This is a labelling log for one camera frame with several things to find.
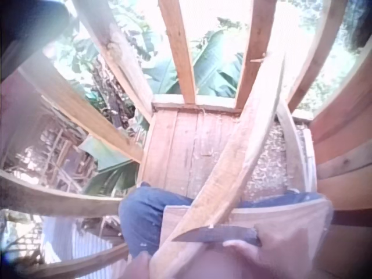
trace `knife blade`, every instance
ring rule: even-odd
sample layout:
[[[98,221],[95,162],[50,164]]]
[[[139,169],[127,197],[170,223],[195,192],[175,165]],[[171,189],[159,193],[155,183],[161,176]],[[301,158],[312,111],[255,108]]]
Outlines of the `knife blade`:
[[[200,227],[178,235],[172,241],[179,242],[224,242],[227,240],[243,240],[254,246],[261,247],[255,228],[239,226],[215,225],[214,227]]]

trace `corrugated metal sheet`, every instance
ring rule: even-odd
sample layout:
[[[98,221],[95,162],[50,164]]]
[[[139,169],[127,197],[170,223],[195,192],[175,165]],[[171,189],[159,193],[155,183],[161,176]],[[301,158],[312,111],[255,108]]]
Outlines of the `corrugated metal sheet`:
[[[43,238],[46,263],[78,259],[112,248],[109,241],[90,232],[79,233],[74,218],[44,217]],[[111,279],[112,267],[108,266],[81,279]]]

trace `person's right hand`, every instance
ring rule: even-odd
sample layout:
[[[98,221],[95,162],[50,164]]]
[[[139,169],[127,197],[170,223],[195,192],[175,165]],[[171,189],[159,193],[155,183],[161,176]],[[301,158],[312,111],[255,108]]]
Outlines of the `person's right hand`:
[[[149,279],[150,259],[148,252],[141,252],[128,264],[121,279]]]
[[[307,229],[279,225],[255,226],[262,247],[241,240],[224,242],[245,256],[257,278],[305,278],[311,270]]]

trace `wooden floor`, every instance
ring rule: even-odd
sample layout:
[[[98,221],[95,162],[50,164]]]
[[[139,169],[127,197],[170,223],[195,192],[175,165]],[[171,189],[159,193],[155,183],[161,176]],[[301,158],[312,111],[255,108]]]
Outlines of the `wooden floor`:
[[[146,139],[139,181],[196,197],[237,122],[237,115],[175,109],[158,111]],[[281,194],[286,189],[284,145],[277,124],[270,131],[243,200]]]

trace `blue jeans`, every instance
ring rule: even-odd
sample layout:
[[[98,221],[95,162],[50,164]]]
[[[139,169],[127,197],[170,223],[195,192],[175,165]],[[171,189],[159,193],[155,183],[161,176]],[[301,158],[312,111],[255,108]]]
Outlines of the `blue jeans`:
[[[266,208],[310,201],[321,196],[318,193],[291,192],[259,202],[241,202],[239,208]],[[143,182],[119,206],[119,218],[123,237],[129,252],[136,257],[141,251],[153,255],[159,249],[164,208],[167,205],[191,205],[191,198],[158,188]]]

